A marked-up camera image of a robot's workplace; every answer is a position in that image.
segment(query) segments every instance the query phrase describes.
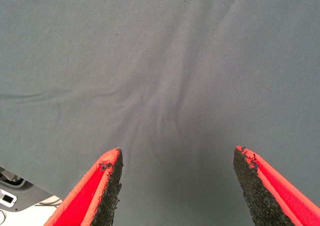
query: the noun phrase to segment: textured rubber surface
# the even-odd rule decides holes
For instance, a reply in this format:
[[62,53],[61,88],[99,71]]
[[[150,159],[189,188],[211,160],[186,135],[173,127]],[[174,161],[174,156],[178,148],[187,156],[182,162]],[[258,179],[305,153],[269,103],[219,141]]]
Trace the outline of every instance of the textured rubber surface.
[[233,168],[256,226],[294,225],[258,177],[258,165],[254,161],[252,164],[241,151],[234,150]]
[[103,154],[72,189],[45,226],[113,224],[123,158],[119,148]]
[[97,207],[97,211],[91,222],[92,226],[112,226],[114,222],[115,209],[117,208],[118,194],[121,189],[119,183],[122,174],[122,154],[118,157],[113,166],[113,173],[109,178],[109,182],[103,192],[101,202]]

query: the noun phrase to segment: red foam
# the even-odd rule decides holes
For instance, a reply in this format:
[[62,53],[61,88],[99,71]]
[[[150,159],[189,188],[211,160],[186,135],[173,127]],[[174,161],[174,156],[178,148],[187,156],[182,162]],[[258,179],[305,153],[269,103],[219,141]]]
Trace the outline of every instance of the red foam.
[[121,154],[115,148],[104,155],[83,176],[44,226],[90,225],[101,196],[113,173],[113,167],[101,171],[101,163],[114,165]]
[[252,161],[258,165],[257,173],[259,178],[295,225],[320,225],[320,208],[318,206],[304,196],[258,154],[248,149],[244,149],[242,154],[247,156],[247,162],[251,167],[253,167]]

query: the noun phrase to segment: black slot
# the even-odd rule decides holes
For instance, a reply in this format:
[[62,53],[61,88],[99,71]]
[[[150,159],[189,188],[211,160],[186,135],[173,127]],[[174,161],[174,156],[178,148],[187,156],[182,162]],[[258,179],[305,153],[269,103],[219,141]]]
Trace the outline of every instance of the black slot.
[[3,198],[2,198],[2,200],[3,201],[6,201],[6,202],[8,202],[8,203],[12,203],[12,201],[14,200],[14,198],[13,197],[10,197],[10,196],[8,196],[8,195],[4,195],[3,196]]

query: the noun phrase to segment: cloth surface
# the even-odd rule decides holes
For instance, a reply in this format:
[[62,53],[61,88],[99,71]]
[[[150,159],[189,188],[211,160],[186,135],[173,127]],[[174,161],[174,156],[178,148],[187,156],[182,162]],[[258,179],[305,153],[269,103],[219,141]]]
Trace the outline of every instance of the cloth surface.
[[320,0],[0,0],[0,166],[64,197],[123,152],[114,225],[253,225],[256,151],[320,205]]

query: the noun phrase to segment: gray cloth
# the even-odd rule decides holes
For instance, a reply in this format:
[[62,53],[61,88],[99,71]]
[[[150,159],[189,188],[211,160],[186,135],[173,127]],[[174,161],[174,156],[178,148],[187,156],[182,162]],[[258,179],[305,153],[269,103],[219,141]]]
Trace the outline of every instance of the gray cloth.
[[65,197],[123,150],[117,225],[253,225],[239,144],[320,205],[320,0],[0,0],[0,166]]

